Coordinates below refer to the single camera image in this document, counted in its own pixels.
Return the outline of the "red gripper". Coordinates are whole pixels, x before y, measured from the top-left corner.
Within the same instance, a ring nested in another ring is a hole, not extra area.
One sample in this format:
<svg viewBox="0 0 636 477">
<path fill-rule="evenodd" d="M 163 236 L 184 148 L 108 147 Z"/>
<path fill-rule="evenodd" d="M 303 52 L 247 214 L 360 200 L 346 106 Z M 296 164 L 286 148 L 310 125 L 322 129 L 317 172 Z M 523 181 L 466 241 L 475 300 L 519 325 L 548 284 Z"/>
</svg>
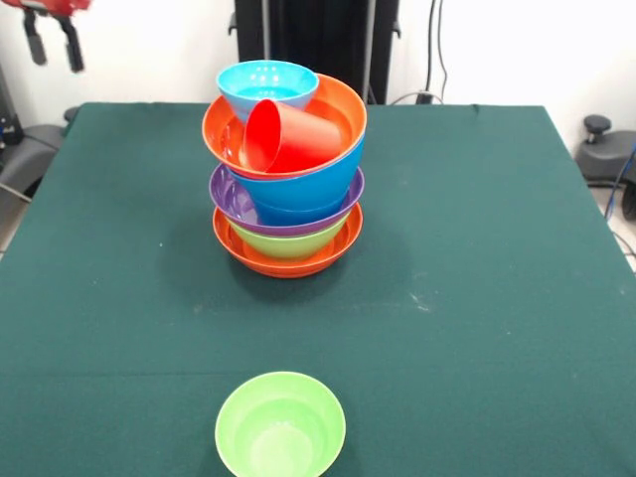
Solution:
<svg viewBox="0 0 636 477">
<path fill-rule="evenodd" d="M 78 10 L 87 10 L 90 0 L 2 0 L 2 3 L 24 11 L 23 26 L 29 46 L 32 61 L 43 66 L 47 63 L 47 56 L 41 36 L 36 28 L 36 13 L 42 12 L 53 15 L 72 15 Z M 66 48 L 70 68 L 73 73 L 84 70 L 83 58 L 80 49 L 80 41 L 72 19 L 68 16 L 59 16 L 58 22 L 67 38 Z"/>
</svg>

